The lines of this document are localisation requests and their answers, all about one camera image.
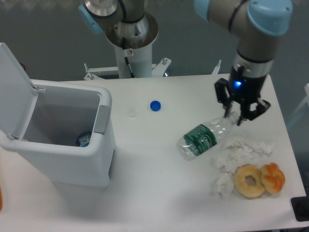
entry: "table surface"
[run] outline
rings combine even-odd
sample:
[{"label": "table surface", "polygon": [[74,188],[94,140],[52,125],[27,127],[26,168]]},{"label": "table surface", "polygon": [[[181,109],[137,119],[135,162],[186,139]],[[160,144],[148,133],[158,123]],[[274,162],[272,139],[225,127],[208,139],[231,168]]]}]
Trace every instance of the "table surface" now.
[{"label": "table surface", "polygon": [[[214,191],[223,173],[216,168],[220,145],[192,161],[177,151],[183,134],[223,115],[213,86],[220,77],[228,75],[73,82],[112,94],[117,150],[111,183],[105,189],[53,183],[17,153],[0,148],[1,230],[234,232],[308,226],[292,211],[290,199],[305,191],[269,77],[261,95],[272,106],[235,126],[229,137],[275,142],[274,152],[260,162],[276,162],[285,173],[279,194],[248,200],[232,193],[221,199]],[[161,102],[160,111],[151,111],[153,100]]]}]

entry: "gray floor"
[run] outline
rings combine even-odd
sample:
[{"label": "gray floor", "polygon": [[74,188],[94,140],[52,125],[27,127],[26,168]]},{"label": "gray floor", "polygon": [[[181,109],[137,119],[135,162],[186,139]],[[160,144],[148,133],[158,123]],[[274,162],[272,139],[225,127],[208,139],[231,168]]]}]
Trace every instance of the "gray floor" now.
[{"label": "gray floor", "polygon": [[[82,80],[89,68],[116,66],[105,35],[84,25],[77,7],[82,0],[1,0],[0,42],[5,42],[32,79]],[[291,26],[271,70],[285,120],[305,97],[309,83],[309,1],[293,0]],[[145,0],[159,24],[153,62],[172,60],[170,75],[210,74],[219,59],[229,73],[238,40],[194,11],[192,0]],[[309,116],[289,136],[301,174],[309,171]]]}]

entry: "trash can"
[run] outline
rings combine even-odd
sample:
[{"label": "trash can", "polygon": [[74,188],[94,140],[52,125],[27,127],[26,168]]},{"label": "trash can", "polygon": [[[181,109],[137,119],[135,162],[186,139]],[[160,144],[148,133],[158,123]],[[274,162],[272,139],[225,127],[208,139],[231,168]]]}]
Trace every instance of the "trash can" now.
[{"label": "trash can", "polygon": [[[0,43],[0,146],[52,181],[109,184],[115,149],[111,108],[105,88],[30,80]],[[91,134],[89,145],[76,146],[85,132]]]}]

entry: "donut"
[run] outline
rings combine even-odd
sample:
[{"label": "donut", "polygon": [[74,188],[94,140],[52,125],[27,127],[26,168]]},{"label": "donut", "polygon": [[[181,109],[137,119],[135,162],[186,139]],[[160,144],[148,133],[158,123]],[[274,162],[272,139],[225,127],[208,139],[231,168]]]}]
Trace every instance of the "donut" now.
[{"label": "donut", "polygon": [[265,164],[261,167],[261,182],[269,193],[281,191],[285,176],[276,163]]},{"label": "donut", "polygon": [[[233,183],[236,190],[247,198],[259,197],[265,191],[260,181],[261,171],[253,165],[245,165],[238,168],[234,174]],[[255,185],[249,185],[246,177],[252,177]]]}]

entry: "green bottle label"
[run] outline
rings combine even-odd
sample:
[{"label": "green bottle label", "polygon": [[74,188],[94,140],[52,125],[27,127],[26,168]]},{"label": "green bottle label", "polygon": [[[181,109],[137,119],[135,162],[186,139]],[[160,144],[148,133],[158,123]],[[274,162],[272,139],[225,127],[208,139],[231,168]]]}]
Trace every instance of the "green bottle label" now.
[{"label": "green bottle label", "polygon": [[203,124],[198,125],[183,137],[189,149],[196,156],[199,156],[217,144],[214,134]]}]

